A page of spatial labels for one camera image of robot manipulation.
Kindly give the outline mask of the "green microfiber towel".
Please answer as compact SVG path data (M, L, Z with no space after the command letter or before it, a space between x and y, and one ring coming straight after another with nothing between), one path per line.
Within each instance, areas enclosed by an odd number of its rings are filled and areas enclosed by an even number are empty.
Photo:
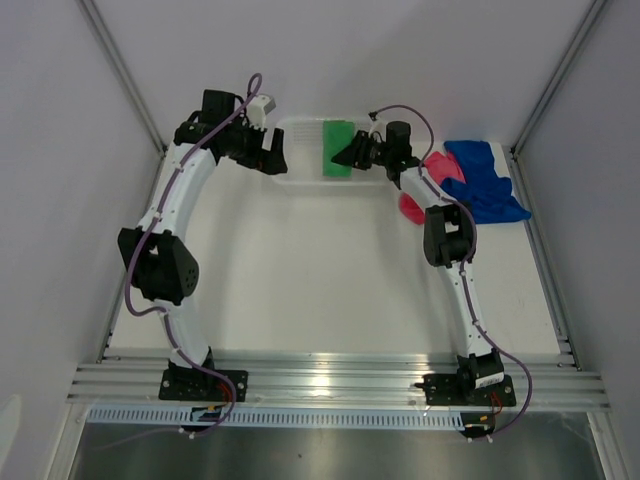
M354 137L355 124L346 120L325 120L322 125L322 173L328 178L348 178L351 168L333 162L333 157L348 147Z

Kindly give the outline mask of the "pink microfiber towel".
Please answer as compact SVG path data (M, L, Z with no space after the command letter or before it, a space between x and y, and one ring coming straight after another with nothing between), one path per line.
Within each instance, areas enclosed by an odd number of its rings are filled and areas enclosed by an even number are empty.
M443 182L450 178L465 183L466 179L455 156L448 152L446 154L434 152L424 161L431 178L441 186ZM400 212L413 224L423 225L425 214L423 209L407 193L402 193L399 197Z

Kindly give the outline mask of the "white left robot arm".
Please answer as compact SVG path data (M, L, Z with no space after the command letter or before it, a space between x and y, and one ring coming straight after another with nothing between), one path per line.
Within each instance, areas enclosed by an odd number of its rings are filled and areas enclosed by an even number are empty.
M186 368L182 388L197 400L216 390L217 376L207 369L210 346L201 330L193 294L200 267L186 245L186 233L198 197L223 158L239 166L275 176L288 171L284 132L268 135L267 115L275 100L267 94L245 98L217 90L203 94L202 107L175 130L166 160L166 176L147 212L134 228L118 234L118 247L127 270L127 292L138 290L150 307L138 310L132 299L126 308L135 317L160 316L171 353L172 367Z

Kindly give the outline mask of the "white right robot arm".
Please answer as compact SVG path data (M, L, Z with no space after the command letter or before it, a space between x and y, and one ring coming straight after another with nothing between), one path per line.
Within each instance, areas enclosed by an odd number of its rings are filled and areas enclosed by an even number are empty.
M331 161L358 170L384 168L388 180L423 209L424 256L439 273L451 302L459 368L469 370L458 376L456 389L464 401L479 403L492 392L490 376L504 367L498 347L486 333L474 289L477 228L470 208L447 197L425 162L413 155L409 124L393 121L385 129L383 135L375 130L357 131Z

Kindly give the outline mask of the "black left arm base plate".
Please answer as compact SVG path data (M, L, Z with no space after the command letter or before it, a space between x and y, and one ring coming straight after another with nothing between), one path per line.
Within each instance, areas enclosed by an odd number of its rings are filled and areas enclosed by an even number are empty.
M227 382L217 377L169 361L163 371L158 398L164 401L230 403L232 390Z

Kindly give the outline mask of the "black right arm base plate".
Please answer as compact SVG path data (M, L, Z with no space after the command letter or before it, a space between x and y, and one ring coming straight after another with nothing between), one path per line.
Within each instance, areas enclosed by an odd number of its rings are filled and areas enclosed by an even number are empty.
M468 357L458 356L458 368L453 374L431 373L414 387L422 390L430 406L515 407L517 404L512 378L504 372L499 352Z

